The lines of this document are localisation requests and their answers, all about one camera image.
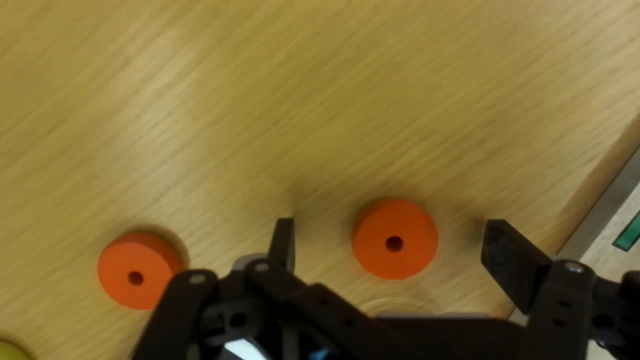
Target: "orange weight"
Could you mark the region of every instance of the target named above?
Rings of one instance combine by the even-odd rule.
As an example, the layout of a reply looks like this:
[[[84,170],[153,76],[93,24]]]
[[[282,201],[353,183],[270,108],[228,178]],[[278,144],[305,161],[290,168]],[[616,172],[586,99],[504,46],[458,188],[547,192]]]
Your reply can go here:
[[[99,277],[104,292],[123,305],[148,309],[182,267],[179,252],[164,237],[130,231],[102,249]]]
[[[366,207],[357,224],[353,249],[370,273],[403,279],[437,256],[435,219],[415,201],[389,198]]]

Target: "wooden table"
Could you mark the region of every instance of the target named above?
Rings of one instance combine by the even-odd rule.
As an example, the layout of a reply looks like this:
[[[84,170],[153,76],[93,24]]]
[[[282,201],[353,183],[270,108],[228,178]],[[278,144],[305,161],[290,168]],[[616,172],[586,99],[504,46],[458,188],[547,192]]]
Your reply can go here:
[[[511,301],[484,217],[557,252],[640,144],[640,1],[0,1],[0,334],[126,357],[146,312],[100,249],[164,225],[227,273],[298,219],[298,273],[370,313]],[[424,203],[440,252],[403,281],[351,254],[358,210]]]

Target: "green object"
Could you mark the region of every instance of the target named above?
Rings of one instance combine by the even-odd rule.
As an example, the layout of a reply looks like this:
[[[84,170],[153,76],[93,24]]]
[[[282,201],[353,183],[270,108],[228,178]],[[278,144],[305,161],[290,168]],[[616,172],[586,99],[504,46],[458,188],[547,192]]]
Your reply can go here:
[[[640,211],[618,234],[615,245],[628,252],[640,239]]]
[[[31,355],[19,346],[0,340],[0,360],[31,360]]]

